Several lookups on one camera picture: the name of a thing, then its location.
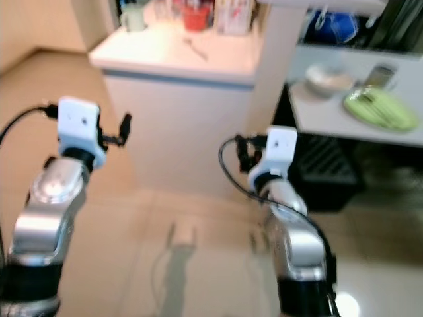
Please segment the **blue bag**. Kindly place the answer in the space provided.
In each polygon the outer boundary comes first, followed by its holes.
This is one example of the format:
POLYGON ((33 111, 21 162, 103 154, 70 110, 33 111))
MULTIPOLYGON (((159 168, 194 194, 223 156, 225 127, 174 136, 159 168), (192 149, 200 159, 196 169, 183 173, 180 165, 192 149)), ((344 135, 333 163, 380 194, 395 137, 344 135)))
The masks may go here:
POLYGON ((338 11, 312 11, 311 21, 305 28, 304 42, 341 45, 356 37, 359 19, 351 13, 338 11))

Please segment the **grey mug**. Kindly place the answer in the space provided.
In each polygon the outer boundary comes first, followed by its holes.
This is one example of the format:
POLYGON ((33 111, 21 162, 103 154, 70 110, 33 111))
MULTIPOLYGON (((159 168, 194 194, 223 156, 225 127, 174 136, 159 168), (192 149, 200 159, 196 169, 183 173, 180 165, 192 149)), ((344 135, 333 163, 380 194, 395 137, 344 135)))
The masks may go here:
POLYGON ((362 86, 365 88, 384 88, 392 90, 395 87, 394 76, 398 72, 398 66, 393 63, 375 64, 369 75, 364 79, 362 86))

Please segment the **pale green mug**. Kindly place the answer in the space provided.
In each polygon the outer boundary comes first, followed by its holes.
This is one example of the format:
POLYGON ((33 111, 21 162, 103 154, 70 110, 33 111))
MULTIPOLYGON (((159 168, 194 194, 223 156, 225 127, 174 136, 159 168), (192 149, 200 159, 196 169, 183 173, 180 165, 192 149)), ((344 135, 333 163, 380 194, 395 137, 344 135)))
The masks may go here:
POLYGON ((127 2, 121 8, 120 24, 127 33, 141 32, 147 28, 145 3, 127 2))

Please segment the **black table leg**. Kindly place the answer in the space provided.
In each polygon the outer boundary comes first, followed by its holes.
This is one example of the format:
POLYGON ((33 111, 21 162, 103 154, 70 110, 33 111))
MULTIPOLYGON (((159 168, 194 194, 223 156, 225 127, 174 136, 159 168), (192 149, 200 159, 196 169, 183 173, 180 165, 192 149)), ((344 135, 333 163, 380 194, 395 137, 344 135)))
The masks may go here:
POLYGON ((274 111, 272 118, 272 125, 292 127, 297 129, 296 118, 294 117, 292 103, 289 96, 290 85, 285 83, 277 103, 277 108, 274 111))

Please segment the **silver fork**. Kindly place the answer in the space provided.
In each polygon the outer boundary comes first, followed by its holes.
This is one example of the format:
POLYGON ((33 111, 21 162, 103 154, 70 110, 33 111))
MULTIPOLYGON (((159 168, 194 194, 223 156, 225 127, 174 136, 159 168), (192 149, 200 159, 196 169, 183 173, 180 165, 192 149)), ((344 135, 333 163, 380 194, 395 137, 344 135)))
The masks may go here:
POLYGON ((190 48, 190 50, 194 52, 194 54, 198 55, 199 58, 202 58, 202 60, 209 60, 208 54, 200 50, 199 46, 194 44, 193 39, 184 37, 184 39, 182 39, 182 42, 184 42, 184 45, 187 45, 188 48, 190 48))

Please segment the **white bowl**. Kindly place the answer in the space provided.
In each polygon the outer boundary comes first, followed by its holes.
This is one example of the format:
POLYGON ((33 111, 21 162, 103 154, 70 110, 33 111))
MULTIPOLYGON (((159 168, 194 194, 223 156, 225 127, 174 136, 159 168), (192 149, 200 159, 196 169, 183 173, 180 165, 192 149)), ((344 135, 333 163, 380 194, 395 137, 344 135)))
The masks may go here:
POLYGON ((345 67, 332 64, 312 64, 305 70, 304 79, 311 92, 323 97, 347 93, 357 85, 357 79, 345 67))

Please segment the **printed white box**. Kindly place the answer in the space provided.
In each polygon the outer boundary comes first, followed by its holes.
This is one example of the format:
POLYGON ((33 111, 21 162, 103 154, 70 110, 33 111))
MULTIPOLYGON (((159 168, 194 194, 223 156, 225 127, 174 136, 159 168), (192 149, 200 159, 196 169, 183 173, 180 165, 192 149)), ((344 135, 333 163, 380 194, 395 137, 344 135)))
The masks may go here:
POLYGON ((227 36, 246 36, 251 30, 255 3, 254 0, 215 0, 215 30, 227 36))

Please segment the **white counter cabinet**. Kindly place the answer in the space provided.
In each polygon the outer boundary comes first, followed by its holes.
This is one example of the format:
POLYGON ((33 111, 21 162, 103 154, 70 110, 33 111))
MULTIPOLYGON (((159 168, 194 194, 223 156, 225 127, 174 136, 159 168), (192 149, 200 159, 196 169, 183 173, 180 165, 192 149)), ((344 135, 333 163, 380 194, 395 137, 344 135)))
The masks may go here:
POLYGON ((246 129, 257 43, 253 34, 190 33, 158 24, 138 32, 116 30, 89 53, 115 114, 132 115, 126 147, 140 186, 235 196, 217 154, 223 140, 246 129), (184 37, 209 60, 184 45, 184 37))

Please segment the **green plate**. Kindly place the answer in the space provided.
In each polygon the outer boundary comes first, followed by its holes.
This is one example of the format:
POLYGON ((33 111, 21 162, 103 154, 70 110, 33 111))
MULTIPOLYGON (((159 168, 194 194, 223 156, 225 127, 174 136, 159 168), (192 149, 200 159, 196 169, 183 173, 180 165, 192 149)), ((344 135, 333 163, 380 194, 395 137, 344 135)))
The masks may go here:
POLYGON ((420 126, 417 112, 383 88, 357 88, 344 98, 342 106, 354 118, 379 129, 410 133, 420 126))

